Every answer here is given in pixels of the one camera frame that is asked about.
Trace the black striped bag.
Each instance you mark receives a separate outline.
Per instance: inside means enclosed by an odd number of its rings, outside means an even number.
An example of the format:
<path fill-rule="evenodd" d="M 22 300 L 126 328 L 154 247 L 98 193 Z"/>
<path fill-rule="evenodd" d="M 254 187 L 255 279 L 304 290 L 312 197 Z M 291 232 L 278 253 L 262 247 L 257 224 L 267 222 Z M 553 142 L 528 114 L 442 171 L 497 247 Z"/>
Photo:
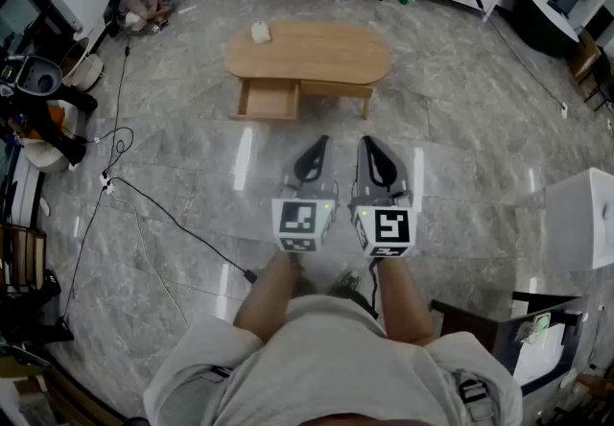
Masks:
<path fill-rule="evenodd" d="M 0 298 L 0 335 L 10 345 L 31 343 L 39 346 L 73 341 L 74 335 L 63 317 L 53 325 L 42 322 L 43 307 L 60 294 L 55 273 L 45 269 L 39 289 Z"/>

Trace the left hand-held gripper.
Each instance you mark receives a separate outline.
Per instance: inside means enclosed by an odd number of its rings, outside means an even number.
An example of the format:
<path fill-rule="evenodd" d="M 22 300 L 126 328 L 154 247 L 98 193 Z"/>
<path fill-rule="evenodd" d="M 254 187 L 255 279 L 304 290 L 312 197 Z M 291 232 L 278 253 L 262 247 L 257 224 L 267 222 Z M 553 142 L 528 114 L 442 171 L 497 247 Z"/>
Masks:
<path fill-rule="evenodd" d="M 333 148 L 329 135 L 322 135 L 303 149 L 287 171 L 298 185 L 286 183 L 272 199 L 272 233 L 285 252 L 317 252 L 336 221 L 339 192 L 332 177 Z"/>

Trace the black framed glass door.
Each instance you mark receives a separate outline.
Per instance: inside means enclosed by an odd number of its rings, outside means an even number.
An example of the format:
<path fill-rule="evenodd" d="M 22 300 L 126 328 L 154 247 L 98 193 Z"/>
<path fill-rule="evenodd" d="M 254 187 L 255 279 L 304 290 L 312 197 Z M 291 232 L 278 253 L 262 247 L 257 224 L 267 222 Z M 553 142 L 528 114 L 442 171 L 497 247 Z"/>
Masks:
<path fill-rule="evenodd" d="M 36 55 L 59 63 L 72 32 L 51 0 L 0 0 L 0 59 Z"/>

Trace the wooden drawer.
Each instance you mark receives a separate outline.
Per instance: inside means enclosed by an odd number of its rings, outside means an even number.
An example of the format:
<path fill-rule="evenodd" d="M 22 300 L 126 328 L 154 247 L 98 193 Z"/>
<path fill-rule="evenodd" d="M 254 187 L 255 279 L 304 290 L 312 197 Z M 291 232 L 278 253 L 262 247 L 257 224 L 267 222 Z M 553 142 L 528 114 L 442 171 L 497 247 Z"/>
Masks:
<path fill-rule="evenodd" d="M 299 87 L 303 94 L 351 97 L 363 100 L 368 100 L 373 91 L 372 87 L 368 85 L 315 81 L 301 81 Z"/>
<path fill-rule="evenodd" d="M 237 111 L 242 121 L 294 121 L 298 115 L 299 82 L 281 79 L 240 79 Z"/>

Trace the black chair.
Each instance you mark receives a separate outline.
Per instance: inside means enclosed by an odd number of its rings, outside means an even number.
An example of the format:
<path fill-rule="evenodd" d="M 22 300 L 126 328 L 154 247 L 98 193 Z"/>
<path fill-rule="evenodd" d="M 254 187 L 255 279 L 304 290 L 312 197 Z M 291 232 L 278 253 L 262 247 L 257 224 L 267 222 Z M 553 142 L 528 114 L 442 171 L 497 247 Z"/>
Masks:
<path fill-rule="evenodd" d="M 603 48 L 599 48 L 600 55 L 591 66 L 590 75 L 595 80 L 595 86 L 584 102 L 588 102 L 594 96 L 599 95 L 602 101 L 595 107 L 598 111 L 606 104 L 614 105 L 614 72 L 607 54 Z"/>

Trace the person's grey t-shirt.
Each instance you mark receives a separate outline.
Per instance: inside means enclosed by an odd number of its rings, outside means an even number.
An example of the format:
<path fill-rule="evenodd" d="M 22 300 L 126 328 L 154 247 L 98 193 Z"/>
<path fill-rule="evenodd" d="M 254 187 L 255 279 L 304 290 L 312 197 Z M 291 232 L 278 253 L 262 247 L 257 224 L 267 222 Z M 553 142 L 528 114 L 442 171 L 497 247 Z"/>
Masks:
<path fill-rule="evenodd" d="M 520 426 L 522 392 L 470 333 L 390 340 L 332 296 L 290 302 L 263 343 L 212 316 L 196 322 L 144 393 L 151 426 L 297 426 L 333 414 L 431 426 Z"/>

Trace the white box appliance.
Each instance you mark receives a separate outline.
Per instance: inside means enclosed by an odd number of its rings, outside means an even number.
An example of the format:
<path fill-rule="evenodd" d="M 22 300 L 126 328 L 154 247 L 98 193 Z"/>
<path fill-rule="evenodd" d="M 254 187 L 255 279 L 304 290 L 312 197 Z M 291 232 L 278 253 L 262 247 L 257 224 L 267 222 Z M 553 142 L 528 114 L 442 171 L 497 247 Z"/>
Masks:
<path fill-rule="evenodd" d="M 614 175 L 589 168 L 545 190 L 546 260 L 562 272 L 614 263 Z"/>

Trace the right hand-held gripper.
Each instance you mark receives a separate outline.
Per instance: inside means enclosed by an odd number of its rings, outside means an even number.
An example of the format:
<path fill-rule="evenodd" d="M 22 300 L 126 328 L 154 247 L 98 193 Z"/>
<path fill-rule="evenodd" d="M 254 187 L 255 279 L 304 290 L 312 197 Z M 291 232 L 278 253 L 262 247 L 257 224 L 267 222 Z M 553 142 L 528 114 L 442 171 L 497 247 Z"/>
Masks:
<path fill-rule="evenodd" d="M 359 189 L 392 188 L 408 181 L 401 158 L 383 141 L 365 135 L 358 143 L 356 182 Z M 361 249 L 367 257 L 403 257 L 415 245 L 413 193 L 360 195 L 349 204 Z"/>

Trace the cardboard box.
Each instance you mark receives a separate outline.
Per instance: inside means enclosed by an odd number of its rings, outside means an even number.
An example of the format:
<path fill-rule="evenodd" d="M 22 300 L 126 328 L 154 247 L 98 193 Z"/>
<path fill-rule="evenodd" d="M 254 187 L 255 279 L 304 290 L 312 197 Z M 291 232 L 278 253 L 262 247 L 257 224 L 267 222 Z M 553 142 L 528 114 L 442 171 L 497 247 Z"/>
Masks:
<path fill-rule="evenodd" d="M 567 52 L 565 59 L 574 79 L 577 83 L 581 83 L 592 72 L 592 66 L 602 51 L 586 29 L 580 29 L 578 39 L 579 41 Z"/>

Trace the person's black trousers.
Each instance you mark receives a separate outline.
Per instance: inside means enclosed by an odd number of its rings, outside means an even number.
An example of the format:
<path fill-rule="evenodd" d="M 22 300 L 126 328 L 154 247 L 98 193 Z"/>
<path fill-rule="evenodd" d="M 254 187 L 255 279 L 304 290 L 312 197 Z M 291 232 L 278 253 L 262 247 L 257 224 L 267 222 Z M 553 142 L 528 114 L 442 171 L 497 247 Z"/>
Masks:
<path fill-rule="evenodd" d="M 293 298 L 300 296 L 315 295 L 317 293 L 315 285 L 305 277 L 300 277 L 293 289 Z M 356 303 L 359 307 L 367 311 L 375 320 L 378 319 L 378 313 L 376 312 L 374 305 L 369 303 L 365 296 L 356 296 L 349 299 Z"/>

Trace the person's left forearm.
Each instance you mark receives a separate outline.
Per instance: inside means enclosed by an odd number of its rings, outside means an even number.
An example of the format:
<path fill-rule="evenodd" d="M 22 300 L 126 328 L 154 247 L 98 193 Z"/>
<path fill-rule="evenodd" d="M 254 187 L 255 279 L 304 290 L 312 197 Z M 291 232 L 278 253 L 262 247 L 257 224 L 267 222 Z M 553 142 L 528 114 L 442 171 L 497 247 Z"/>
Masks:
<path fill-rule="evenodd" d="M 233 325 L 266 343 L 283 326 L 301 274 L 302 266 L 296 253 L 277 252 L 258 275 Z"/>

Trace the wooden frame rack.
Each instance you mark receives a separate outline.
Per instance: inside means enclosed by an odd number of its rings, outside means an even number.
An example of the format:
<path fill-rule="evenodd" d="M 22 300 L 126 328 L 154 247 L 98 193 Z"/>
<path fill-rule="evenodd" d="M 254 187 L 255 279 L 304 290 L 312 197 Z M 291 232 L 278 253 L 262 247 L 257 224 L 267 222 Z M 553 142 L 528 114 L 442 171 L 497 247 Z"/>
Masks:
<path fill-rule="evenodd" d="M 46 234 L 0 224 L 0 297 L 38 290 L 44 279 Z"/>

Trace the dark brown desk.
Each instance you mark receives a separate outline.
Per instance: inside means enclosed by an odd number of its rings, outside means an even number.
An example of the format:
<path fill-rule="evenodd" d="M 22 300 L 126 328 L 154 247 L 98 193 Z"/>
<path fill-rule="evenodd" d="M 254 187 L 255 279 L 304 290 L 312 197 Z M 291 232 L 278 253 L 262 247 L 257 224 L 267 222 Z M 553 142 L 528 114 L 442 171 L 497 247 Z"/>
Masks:
<path fill-rule="evenodd" d="M 514 291 L 519 310 L 489 317 L 434 299 L 442 314 L 441 333 L 466 331 L 500 362 L 528 395 L 572 368 L 587 317 L 587 296 L 558 296 Z"/>

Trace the person's grey sneaker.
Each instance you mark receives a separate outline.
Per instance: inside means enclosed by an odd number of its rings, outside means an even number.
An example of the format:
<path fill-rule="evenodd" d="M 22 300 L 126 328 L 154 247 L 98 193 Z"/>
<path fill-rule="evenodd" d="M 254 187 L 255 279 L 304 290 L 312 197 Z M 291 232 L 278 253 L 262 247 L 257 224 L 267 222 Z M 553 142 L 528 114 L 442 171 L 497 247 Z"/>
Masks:
<path fill-rule="evenodd" d="M 352 299 L 361 296 L 358 291 L 360 275 L 356 271 L 345 272 L 328 290 L 329 296 Z"/>

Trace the person's right forearm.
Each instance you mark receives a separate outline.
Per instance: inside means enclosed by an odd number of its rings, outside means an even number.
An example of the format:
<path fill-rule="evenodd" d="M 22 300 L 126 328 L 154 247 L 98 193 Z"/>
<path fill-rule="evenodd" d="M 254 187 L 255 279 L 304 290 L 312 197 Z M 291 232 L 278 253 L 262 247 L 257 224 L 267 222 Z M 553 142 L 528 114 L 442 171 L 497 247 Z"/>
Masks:
<path fill-rule="evenodd" d="M 408 264 L 385 258 L 377 264 L 381 306 L 389 339 L 425 346 L 435 339 L 434 321 L 417 290 Z"/>

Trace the white beanbag seat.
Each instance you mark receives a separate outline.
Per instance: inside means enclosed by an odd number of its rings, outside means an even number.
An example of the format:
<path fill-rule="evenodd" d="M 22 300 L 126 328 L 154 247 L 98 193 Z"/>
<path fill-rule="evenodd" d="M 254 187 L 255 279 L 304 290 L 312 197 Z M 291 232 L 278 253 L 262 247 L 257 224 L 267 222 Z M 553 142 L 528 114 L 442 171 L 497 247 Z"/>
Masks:
<path fill-rule="evenodd" d="M 83 135 L 86 114 L 65 101 L 48 102 L 48 111 L 54 125 L 69 137 Z M 42 138 L 25 137 L 21 139 L 27 159 L 42 173 L 54 173 L 69 166 L 68 158 L 57 148 Z"/>

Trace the wooden coffee table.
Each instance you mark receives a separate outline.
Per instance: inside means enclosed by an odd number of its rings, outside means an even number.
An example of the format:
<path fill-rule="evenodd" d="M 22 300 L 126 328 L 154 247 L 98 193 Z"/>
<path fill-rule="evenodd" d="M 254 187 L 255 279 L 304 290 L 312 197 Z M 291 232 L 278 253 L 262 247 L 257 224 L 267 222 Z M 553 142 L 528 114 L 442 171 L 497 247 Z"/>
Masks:
<path fill-rule="evenodd" d="M 281 79 L 368 85 L 390 70 L 390 48 L 370 28 L 341 23 L 272 22 L 272 40 L 255 44 L 250 29 L 226 47 L 224 66 L 237 79 Z M 363 102 L 362 118 L 369 115 Z"/>

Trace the white round side table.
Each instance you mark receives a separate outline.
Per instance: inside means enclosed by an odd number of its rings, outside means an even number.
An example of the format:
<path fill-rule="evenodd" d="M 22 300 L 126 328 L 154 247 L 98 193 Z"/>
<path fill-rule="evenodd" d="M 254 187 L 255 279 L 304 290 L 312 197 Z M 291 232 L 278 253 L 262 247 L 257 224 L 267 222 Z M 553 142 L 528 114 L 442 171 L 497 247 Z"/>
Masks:
<path fill-rule="evenodd" d="M 64 85 L 85 92 L 103 75 L 104 64 L 91 48 L 90 38 L 84 37 L 68 50 L 59 65 Z"/>

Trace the dark green round tub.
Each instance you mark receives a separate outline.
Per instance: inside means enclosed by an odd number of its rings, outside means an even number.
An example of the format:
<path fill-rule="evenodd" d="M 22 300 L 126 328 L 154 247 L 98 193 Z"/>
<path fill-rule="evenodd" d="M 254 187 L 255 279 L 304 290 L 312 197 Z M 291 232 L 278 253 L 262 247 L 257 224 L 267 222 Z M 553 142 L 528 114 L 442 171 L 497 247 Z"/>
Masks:
<path fill-rule="evenodd" d="M 579 44 L 567 18 L 545 0 L 514 0 L 508 22 L 527 45 L 549 57 L 562 58 Z"/>

